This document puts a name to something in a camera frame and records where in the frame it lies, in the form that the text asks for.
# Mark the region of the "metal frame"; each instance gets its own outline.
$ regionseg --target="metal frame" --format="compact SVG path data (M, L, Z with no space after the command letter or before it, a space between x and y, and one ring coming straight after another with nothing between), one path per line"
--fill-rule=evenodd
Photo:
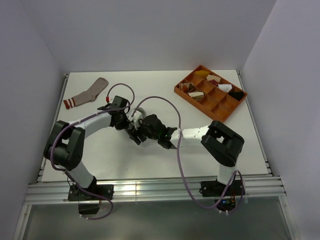
M279 196L280 205L283 211L284 219L286 221L286 225L288 226L288 230L292 240L301 240L300 233L298 231L298 227L296 225L296 221L294 215L291 212L291 208L288 204L288 199L286 196Z
M243 87L241 77L238 73L240 84ZM55 113L54 122L56 122L60 106L63 100L63 95L68 82L69 74L65 75L58 108ZM292 239L299 240L300 236L295 225L293 216L290 212L286 192L279 176L273 176L270 165L268 163L261 139L255 124L252 111L246 99L249 108L251 119L256 131L259 144L262 150L265 164L268 168L268 174L264 175L245 175L246 197L279 197L283 214L287 222ZM36 184L29 185L24 204L21 210L20 218L15 230L13 239L20 240L23 238L27 226L29 214L32 205L47 205L47 204L78 204L79 202L67 201L69 193L69 185L67 182L42 182L46 161L43 160L39 176ZM216 177L190 177L187 178L188 186L196 199L202 199L199 193L201 181L215 180ZM113 202L147 202L147 201L178 201L190 200L190 197L185 189L185 186L180 178L158 178L158 179L133 179L133 180L105 180L98 181L97 184L113 184L114 194ZM98 201L81 201L81 203L96 203Z

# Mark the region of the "sock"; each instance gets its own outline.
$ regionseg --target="sock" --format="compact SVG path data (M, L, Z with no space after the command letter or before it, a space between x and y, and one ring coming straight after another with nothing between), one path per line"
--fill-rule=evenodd
M97 96L108 86L108 81L103 77L99 77L88 90L73 96L67 100L63 100L66 109L80 106L82 104L93 102Z

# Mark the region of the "orange tray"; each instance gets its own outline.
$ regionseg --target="orange tray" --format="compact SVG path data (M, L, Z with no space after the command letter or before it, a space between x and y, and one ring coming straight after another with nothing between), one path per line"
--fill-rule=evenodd
M243 92L244 97L241 100L237 100L230 96L228 93L222 91L217 86L213 85L206 78L203 78L197 74L195 71L204 70L210 73L210 75L215 75L221 78L219 84L231 84L231 92ZM180 83L192 83L194 88L188 92L183 92L179 89ZM194 100L188 95L188 93L193 91L200 91L204 93L204 97L200 101ZM185 79L179 82L174 87L174 92L182 97L184 100L192 104L194 107L199 109L205 115L207 115L212 120L218 120L224 122L234 110L243 102L243 100L248 95L245 91L242 91L240 88L233 85L231 82L227 81L223 77L209 70L208 68L200 65L193 72L191 72Z

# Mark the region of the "red stripe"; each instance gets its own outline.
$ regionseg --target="red stripe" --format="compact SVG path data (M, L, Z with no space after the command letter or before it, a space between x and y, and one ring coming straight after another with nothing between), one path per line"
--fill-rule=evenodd
M73 106L75 107L76 106L75 100L74 100L73 97L71 99L72 99L72 102L73 102Z
M67 100L63 100L63 103L64 103L66 109L69 109L69 108L70 108Z
M70 98L68 99L68 102L70 104L70 107L73 108Z

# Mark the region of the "cloth piece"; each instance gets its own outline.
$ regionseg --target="cloth piece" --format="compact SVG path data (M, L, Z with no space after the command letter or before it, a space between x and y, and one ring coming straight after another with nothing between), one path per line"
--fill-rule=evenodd
M214 80L214 81L216 81L217 83L220 83L221 77L215 76L215 75L208 75L208 76L206 77L206 80L209 81L209 82L210 82L211 80Z
M245 96L245 93L243 91L231 91L228 94L238 101L240 101Z
M217 82L216 80L210 80L210 81L208 81L208 82L211 83L211 84L213 84L213 85L215 85L215 86L218 85L218 82Z
M232 85L231 84L218 84L218 88L221 89L222 91L224 91L225 93L228 93L232 89Z
M67 100L63 100L66 109L80 106L88 102L94 102L98 95L108 86L109 82L103 77L99 77L89 87L88 90L81 92L80 94L73 96Z
M205 79L209 75L210 72L205 71L205 70L199 70L199 71L195 71L194 73Z
M194 85L191 82L185 82L185 83L179 84L179 89L182 90L184 93L189 92L193 88L194 88Z
M196 101L200 101L205 96L205 94L202 91L189 92L188 95Z

